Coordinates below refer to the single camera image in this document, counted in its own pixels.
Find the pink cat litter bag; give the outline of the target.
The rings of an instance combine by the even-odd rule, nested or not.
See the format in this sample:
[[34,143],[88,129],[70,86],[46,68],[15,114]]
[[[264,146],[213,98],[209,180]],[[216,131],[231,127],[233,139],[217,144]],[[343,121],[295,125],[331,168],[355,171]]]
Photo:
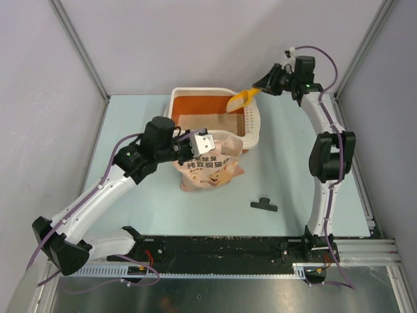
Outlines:
[[173,166],[182,174],[180,188],[185,192],[224,186],[244,174],[240,167],[243,141],[223,133],[213,135],[215,149],[180,165]]

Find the yellow plastic scoop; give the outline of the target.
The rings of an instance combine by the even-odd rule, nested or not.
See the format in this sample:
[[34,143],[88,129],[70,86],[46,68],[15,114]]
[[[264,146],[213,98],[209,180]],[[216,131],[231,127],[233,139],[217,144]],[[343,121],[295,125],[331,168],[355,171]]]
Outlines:
[[251,88],[241,91],[239,94],[236,94],[227,102],[225,111],[227,113],[235,112],[241,108],[246,107],[251,104],[255,95],[257,95],[261,90],[257,88]]

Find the white orange litter box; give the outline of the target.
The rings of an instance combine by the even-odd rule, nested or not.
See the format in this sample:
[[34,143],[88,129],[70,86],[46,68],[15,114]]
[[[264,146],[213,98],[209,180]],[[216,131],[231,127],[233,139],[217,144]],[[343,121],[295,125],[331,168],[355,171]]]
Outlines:
[[246,152],[258,144],[261,117],[254,98],[247,106],[226,112],[228,101],[235,95],[220,87],[177,87],[164,115],[183,130],[207,128],[213,134],[232,134],[242,140]]

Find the black bag clip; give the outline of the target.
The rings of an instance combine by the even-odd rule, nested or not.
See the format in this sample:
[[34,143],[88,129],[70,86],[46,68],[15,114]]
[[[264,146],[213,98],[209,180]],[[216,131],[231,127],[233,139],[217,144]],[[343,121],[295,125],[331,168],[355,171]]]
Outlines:
[[259,201],[252,201],[250,207],[264,211],[277,212],[278,206],[271,204],[270,198],[261,197]]

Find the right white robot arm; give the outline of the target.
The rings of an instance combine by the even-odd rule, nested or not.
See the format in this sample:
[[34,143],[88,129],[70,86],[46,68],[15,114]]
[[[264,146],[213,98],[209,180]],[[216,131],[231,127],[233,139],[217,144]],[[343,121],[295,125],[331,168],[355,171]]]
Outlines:
[[347,132],[324,101],[324,89],[314,81],[315,58],[287,56],[284,64],[276,63],[253,87],[269,95],[289,92],[306,113],[317,135],[308,166],[314,178],[313,206],[298,246],[287,245],[287,251],[298,252],[307,261],[332,255],[332,217],[339,186],[350,172],[356,145],[354,132]]

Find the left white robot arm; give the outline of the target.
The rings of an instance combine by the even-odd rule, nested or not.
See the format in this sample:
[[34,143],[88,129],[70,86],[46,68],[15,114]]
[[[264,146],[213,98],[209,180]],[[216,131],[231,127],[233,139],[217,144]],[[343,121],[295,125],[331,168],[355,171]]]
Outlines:
[[131,226],[110,235],[87,238],[85,234],[109,206],[154,173],[159,164],[183,164],[196,156],[196,132],[174,135],[179,130],[172,119],[158,116],[146,124],[144,132],[119,140],[105,172],[90,189],[53,218],[40,216],[33,222],[35,251],[43,251],[64,276],[98,258],[140,259],[144,245]]

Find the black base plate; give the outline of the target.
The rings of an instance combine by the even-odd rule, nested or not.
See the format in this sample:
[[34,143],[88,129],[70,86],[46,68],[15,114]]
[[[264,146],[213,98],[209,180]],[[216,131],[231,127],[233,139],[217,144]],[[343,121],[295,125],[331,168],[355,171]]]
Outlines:
[[336,262],[333,239],[260,236],[144,236],[127,256],[160,274],[278,275],[295,263]]

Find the aluminium frame rail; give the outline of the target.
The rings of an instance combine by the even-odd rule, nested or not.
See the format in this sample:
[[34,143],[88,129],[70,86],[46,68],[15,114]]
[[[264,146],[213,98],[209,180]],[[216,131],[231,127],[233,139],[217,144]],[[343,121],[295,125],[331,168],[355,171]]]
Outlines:
[[[380,259],[388,259],[389,261],[397,261],[400,259],[399,251],[392,239],[337,239],[333,238],[339,252],[339,260],[341,263],[378,261]],[[95,260],[107,261],[124,261],[128,256],[108,256]]]

